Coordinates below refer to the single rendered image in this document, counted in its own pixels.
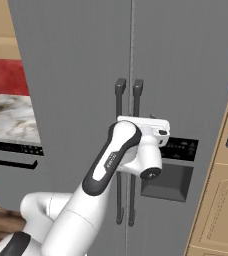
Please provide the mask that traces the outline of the grey freezer door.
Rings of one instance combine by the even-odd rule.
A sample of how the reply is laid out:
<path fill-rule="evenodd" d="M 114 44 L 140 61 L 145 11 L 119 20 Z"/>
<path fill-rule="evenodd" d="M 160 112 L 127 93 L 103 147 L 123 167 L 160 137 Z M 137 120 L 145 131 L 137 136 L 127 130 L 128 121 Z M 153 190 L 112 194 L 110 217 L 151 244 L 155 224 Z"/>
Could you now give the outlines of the grey freezer door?
<path fill-rule="evenodd" d="M 130 0 L 8 0 L 53 192 L 76 190 L 129 76 Z"/>

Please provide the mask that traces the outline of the grey fridge door with dispenser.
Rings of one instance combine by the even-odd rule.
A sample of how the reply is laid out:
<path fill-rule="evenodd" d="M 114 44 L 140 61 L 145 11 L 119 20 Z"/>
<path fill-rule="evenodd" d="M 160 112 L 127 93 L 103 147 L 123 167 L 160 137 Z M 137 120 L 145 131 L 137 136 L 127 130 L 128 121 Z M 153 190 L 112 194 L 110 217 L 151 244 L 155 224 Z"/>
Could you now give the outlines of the grey fridge door with dispenser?
<path fill-rule="evenodd" d="M 228 99 L 228 0 L 135 0 L 134 21 L 141 116 L 198 147 L 185 201 L 157 198 L 158 179 L 136 183 L 127 256 L 183 256 Z"/>

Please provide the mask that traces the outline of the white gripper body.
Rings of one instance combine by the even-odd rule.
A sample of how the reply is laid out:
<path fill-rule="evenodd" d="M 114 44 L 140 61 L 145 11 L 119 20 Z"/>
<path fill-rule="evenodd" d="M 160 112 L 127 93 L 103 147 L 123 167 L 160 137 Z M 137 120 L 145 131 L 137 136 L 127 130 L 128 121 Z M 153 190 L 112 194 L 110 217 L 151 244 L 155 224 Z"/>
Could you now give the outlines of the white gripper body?
<path fill-rule="evenodd" d="M 152 128 L 159 128 L 161 130 L 170 130 L 170 123 L 163 119 L 133 117 L 133 116 L 118 116 L 118 121 L 130 121 L 137 126 L 148 125 Z"/>

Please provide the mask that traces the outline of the tan tall cabinet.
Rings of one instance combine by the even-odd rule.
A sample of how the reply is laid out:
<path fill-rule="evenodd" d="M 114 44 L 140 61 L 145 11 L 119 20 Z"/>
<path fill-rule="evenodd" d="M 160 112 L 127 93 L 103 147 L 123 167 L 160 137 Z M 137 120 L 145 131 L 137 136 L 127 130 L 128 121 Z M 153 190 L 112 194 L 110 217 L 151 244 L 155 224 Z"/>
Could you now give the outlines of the tan tall cabinet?
<path fill-rule="evenodd" d="M 184 256 L 228 256 L 228 102 Z"/>

